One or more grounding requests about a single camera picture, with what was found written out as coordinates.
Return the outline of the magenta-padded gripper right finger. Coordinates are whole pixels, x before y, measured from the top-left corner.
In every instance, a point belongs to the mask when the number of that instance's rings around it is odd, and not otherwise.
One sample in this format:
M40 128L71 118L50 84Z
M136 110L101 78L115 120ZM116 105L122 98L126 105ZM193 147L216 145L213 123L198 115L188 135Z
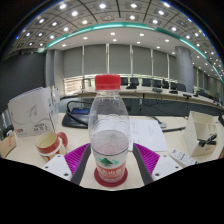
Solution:
M159 155L137 143L133 144L133 154L145 185L182 169L170 156Z

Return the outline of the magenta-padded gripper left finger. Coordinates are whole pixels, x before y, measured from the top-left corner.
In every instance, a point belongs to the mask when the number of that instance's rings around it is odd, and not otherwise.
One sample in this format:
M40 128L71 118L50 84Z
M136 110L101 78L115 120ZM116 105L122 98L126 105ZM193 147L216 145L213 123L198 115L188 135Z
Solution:
M42 169L79 185L90 154L91 145L87 143L74 149L65 156L61 154L56 155Z

